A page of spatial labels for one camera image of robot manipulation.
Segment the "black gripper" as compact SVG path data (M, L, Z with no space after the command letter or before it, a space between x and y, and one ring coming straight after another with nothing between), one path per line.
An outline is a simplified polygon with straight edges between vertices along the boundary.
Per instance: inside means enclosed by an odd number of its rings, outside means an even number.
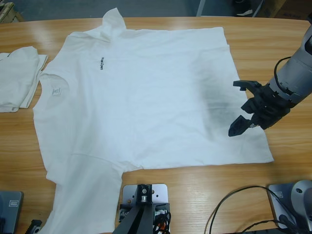
M240 91L249 90L253 94L253 98L248 99L241 107L253 116L251 119L245 119L240 115L230 125L229 137L243 134L251 125L260 126L265 130L281 120L294 107L291 101L280 97L268 84L263 86L257 81L238 80L233 82L233 86L239 87Z

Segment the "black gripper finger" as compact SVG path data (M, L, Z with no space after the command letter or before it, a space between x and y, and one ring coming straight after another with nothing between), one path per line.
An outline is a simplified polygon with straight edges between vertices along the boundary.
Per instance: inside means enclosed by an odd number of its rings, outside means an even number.
M42 221L33 219L28 227L28 234L37 234L41 230Z

